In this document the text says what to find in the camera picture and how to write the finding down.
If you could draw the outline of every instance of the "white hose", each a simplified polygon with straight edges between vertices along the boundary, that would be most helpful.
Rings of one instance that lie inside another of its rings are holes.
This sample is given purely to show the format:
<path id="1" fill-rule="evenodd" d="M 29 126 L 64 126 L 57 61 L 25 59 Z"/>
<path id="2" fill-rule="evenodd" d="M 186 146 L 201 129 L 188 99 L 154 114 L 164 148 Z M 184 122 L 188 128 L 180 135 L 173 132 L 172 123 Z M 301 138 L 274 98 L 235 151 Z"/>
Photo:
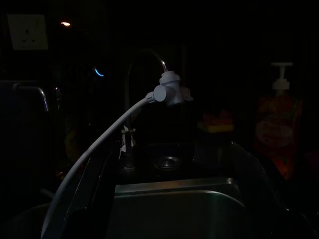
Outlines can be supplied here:
<path id="1" fill-rule="evenodd" d="M 41 238 L 43 237 L 45 230 L 47 229 L 49 223 L 51 222 L 54 210 L 56 206 L 58 205 L 60 198 L 77 172 L 77 170 L 80 168 L 81 164 L 90 157 L 90 155 L 93 153 L 94 150 L 108 137 L 110 134 L 116 130 L 125 120 L 127 117 L 129 117 L 132 113 L 134 113 L 136 110 L 138 110 L 140 107 L 146 105 L 149 103 L 151 100 L 147 97 L 144 99 L 140 100 L 137 102 L 135 105 L 133 105 L 128 111 L 126 111 L 121 117 L 118 118 L 117 121 L 115 121 L 98 139 L 81 155 L 81 157 L 75 162 L 75 164 L 72 166 L 70 171 L 67 173 L 63 181 L 61 182 L 58 190 L 56 191 L 54 198 L 52 199 L 52 202 L 50 204 L 50 207 L 48 211 L 46 212 L 43 226 L 42 226 L 42 231 L 41 231 Z"/>

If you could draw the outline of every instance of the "bottle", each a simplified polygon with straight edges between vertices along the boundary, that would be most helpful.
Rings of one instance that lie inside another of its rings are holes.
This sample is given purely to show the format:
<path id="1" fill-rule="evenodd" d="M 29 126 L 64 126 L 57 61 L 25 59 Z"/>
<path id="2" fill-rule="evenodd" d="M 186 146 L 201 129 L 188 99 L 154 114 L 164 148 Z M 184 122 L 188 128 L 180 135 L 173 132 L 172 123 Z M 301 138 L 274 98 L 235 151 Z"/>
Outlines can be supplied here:
<path id="1" fill-rule="evenodd" d="M 298 150 L 302 101 L 289 95 L 285 69 L 292 63 L 272 63 L 279 67 L 273 83 L 274 94 L 259 101 L 254 149 L 273 161 L 285 179 L 291 179 Z"/>

